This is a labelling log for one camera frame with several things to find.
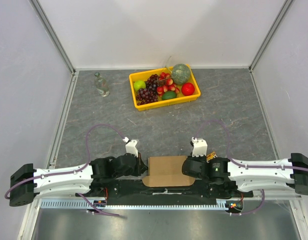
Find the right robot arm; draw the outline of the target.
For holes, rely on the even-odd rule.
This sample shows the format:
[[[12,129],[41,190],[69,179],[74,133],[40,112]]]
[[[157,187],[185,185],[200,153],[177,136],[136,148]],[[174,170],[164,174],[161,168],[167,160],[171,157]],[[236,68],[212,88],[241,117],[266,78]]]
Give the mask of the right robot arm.
[[[290,190],[308,196],[308,157],[292,153],[273,161],[230,160],[188,157],[182,165],[186,176],[205,182],[211,198],[251,197],[256,190]]]

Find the yellow plastic tray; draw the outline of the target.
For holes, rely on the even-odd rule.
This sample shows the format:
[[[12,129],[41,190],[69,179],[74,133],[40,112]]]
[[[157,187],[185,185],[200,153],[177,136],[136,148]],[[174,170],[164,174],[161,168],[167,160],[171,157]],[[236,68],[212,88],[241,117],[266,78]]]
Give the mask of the yellow plastic tray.
[[[148,70],[148,71],[142,71],[142,72],[136,72],[136,73],[132,73],[129,75],[129,82],[130,82],[130,87],[131,87],[131,92],[132,92],[132,97],[133,97],[133,103],[136,109],[138,109],[139,111],[144,111],[144,110],[153,109],[153,108],[159,108],[159,107],[165,107],[165,106],[174,105],[174,104],[180,104],[184,102],[195,101],[201,95],[199,86],[190,68],[191,75],[187,83],[192,83],[195,87],[195,92],[192,95],[184,96],[181,92],[183,85],[177,85],[175,83],[180,90],[180,93],[177,94],[176,98],[169,99],[169,100],[162,100],[162,97],[158,96],[158,102],[148,103],[144,105],[137,105],[136,91],[134,90],[134,87],[133,87],[134,82],[146,81],[151,75],[154,75],[154,74],[160,75],[161,72],[169,73],[171,75],[173,67],[174,66],[153,69],[153,70]]]

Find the red strawberry cluster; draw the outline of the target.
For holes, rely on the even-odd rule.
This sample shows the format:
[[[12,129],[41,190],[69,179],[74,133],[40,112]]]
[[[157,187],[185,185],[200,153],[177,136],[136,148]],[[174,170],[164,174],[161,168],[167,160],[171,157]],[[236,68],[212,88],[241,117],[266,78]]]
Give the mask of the red strawberry cluster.
[[[160,97],[163,96],[163,94],[172,91],[175,94],[180,93],[180,89],[178,86],[174,83],[173,78],[169,73],[161,72],[160,75],[157,77],[157,88],[156,91]]]

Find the green apple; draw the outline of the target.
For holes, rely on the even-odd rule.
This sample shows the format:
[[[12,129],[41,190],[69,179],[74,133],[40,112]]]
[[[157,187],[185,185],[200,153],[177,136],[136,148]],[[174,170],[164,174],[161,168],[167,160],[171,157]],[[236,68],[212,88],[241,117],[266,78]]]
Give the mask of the green apple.
[[[140,89],[146,88],[146,83],[145,83],[144,81],[142,81],[142,80],[135,81],[135,82],[133,83],[133,88],[134,88],[134,90],[137,92],[137,91],[139,91]]]

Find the brown cardboard box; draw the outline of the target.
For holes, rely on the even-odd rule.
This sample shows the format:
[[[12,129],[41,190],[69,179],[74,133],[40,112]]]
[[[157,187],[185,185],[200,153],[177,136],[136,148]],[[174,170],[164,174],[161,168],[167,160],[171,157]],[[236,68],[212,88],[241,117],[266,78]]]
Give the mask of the brown cardboard box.
[[[187,187],[195,182],[195,178],[184,175],[182,166],[187,156],[154,156],[148,159],[148,175],[142,183],[150,188]]]

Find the green lime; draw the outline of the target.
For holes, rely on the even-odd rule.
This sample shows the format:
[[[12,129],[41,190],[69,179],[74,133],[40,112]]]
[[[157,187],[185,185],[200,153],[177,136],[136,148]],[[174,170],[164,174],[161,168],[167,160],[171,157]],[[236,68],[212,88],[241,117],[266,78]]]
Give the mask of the green lime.
[[[177,97],[177,94],[174,91],[167,91],[162,95],[161,100],[166,101],[166,100],[175,99],[176,97]]]

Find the dark purple grape bunch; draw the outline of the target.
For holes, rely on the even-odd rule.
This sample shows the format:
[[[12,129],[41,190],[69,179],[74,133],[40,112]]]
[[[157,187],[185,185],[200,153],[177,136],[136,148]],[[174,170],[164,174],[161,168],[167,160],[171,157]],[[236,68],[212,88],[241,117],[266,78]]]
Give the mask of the dark purple grape bunch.
[[[159,87],[159,76],[152,74],[146,81],[140,81],[140,83],[145,84],[145,86],[141,86],[136,91],[136,104],[141,106],[158,102],[159,94],[157,88]]]

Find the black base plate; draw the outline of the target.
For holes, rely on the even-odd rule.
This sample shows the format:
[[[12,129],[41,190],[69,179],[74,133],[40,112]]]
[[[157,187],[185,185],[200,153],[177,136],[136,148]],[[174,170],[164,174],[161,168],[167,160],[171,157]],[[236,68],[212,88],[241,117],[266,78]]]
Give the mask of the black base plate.
[[[251,198],[254,196],[252,191],[241,192],[233,182],[221,185],[210,184],[201,179],[197,179],[190,186],[163,186],[148,187],[142,180],[138,179],[117,179],[100,185],[91,185],[90,190],[84,194],[85,197],[105,197],[122,198],[132,195],[159,195],[159,194],[180,194],[183,196],[199,196],[211,199],[230,199],[230,198]]]

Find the clear glass bottle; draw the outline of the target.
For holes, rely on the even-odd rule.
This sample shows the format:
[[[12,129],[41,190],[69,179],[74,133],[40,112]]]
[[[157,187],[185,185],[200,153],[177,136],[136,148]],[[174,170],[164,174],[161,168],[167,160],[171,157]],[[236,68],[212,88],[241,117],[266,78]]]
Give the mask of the clear glass bottle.
[[[101,76],[99,72],[96,72],[94,76],[95,76],[94,84],[98,93],[102,97],[107,97],[110,94],[110,89],[106,79],[103,76]]]

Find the red apple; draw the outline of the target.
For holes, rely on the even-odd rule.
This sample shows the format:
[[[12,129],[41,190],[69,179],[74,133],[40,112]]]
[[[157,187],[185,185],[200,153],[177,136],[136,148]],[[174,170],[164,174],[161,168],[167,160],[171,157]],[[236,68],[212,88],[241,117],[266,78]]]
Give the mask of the red apple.
[[[181,87],[181,93],[184,96],[191,96],[194,92],[195,92],[195,86],[190,82],[183,84]]]

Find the yellow candy bag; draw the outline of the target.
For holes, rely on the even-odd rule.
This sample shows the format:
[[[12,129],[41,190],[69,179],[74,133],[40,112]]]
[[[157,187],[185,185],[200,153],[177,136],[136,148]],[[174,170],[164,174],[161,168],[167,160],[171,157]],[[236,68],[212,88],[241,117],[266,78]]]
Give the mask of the yellow candy bag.
[[[216,152],[213,151],[213,152],[211,152],[210,154],[208,154],[208,155],[206,156],[206,161],[209,162],[209,161],[211,161],[212,159],[215,159],[215,158],[217,158],[217,157],[218,157],[218,156],[217,156]]]

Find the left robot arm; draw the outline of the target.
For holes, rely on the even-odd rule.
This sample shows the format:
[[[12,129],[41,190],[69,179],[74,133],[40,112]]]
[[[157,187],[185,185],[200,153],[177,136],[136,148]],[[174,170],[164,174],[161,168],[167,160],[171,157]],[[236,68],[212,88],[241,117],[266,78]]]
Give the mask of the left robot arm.
[[[11,207],[20,207],[32,203],[35,198],[87,193],[98,197],[105,184],[120,177],[139,177],[147,170],[142,157],[131,153],[58,169],[34,168],[28,163],[11,175],[5,198]]]

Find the green netted melon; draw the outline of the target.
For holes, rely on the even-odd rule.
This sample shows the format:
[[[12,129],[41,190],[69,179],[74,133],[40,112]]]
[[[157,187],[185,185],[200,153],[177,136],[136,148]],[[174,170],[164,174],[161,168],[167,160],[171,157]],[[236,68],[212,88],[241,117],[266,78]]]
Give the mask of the green netted melon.
[[[187,83],[190,79],[190,76],[191,76],[190,68],[183,63],[176,64],[171,72],[171,78],[177,85],[183,85]]]

